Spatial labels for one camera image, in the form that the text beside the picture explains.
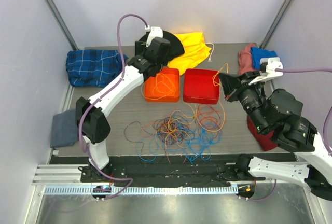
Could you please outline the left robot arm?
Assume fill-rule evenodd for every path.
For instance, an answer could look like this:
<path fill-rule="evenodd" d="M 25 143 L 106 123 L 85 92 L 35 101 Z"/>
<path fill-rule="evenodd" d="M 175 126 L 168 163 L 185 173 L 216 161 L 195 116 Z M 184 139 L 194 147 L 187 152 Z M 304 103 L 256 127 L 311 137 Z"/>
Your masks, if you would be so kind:
<path fill-rule="evenodd" d="M 76 120 L 82 150 L 94 166 L 92 175 L 100 182 L 110 177 L 106 138 L 111 127 L 107 117 L 114 107 L 133 89 L 150 77 L 155 77 L 171 54 L 171 41 L 154 37 L 141 54 L 132 57 L 122 73 L 99 93 L 89 99 L 81 97 L 76 102 Z"/>

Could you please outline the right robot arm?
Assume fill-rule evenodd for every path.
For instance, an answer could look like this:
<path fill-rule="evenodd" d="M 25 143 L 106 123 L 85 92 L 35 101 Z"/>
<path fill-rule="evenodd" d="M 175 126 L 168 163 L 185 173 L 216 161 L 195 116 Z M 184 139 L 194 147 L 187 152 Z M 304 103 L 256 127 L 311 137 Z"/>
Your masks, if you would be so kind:
<path fill-rule="evenodd" d="M 240 155 L 235 176 L 240 180 L 272 178 L 308 188 L 318 198 L 331 200 L 331 151 L 325 135 L 302 117 L 302 102 L 284 89 L 265 96 L 266 78 L 259 71 L 242 75 L 219 73 L 227 102 L 240 102 L 254 129 L 279 148 L 303 158 L 305 164 L 279 163 L 256 156 Z"/>

